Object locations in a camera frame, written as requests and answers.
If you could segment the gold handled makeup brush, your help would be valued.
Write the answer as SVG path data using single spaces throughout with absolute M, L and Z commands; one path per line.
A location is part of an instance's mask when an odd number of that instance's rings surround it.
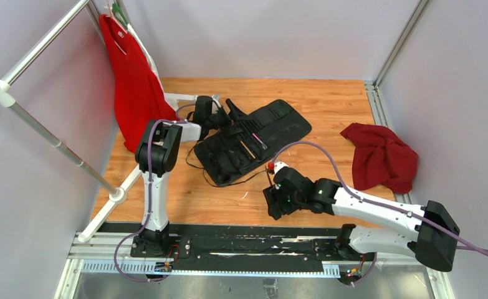
M 243 141 L 240 141 L 240 144 L 242 145 L 242 147 L 245 149 L 246 153 L 252 158 L 252 159 L 256 159 L 256 156 L 255 154 L 249 149 L 249 147 L 243 142 Z

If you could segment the black leather brush roll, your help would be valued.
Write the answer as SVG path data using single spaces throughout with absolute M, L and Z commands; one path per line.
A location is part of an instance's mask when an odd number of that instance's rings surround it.
M 270 161 L 281 148 L 301 140 L 311 130 L 311 124 L 295 108 L 277 99 L 246 113 L 244 121 L 232 121 L 229 127 L 210 131 L 194 147 L 194 153 L 214 184 L 225 187 Z M 266 150 L 253 133 L 267 145 Z M 256 159 L 246 153 L 240 141 L 249 147 Z

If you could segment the pink handled brow brush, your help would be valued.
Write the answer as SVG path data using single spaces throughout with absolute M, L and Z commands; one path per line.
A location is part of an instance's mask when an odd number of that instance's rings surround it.
M 257 140 L 257 142 L 261 145 L 263 150 L 266 150 L 268 147 L 267 145 L 255 134 L 253 133 L 252 136 Z

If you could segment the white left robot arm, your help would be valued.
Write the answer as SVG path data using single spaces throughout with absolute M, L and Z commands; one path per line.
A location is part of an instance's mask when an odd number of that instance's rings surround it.
M 180 144 L 203 141 L 212 130 L 231 124 L 218 97 L 198 96 L 191 119 L 150 120 L 135 153 L 145 185 L 145 214 L 138 235 L 147 236 L 146 249 L 155 257 L 170 251 L 163 236 L 169 224 L 167 211 L 170 172 L 174 169 Z

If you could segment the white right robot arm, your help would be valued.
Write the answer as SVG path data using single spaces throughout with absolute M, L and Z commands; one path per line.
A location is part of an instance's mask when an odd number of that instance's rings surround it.
M 441 203 L 429 201 L 421 206 L 390 202 L 331 179 L 311 181 L 283 162 L 268 163 L 266 170 L 273 178 L 263 193 L 268 214 L 275 220 L 308 210 L 378 225 L 376 229 L 343 225 L 334 243 L 341 258 L 381 252 L 414 257 L 440 272 L 452 270 L 457 241 L 450 235 L 459 235 L 460 228 Z

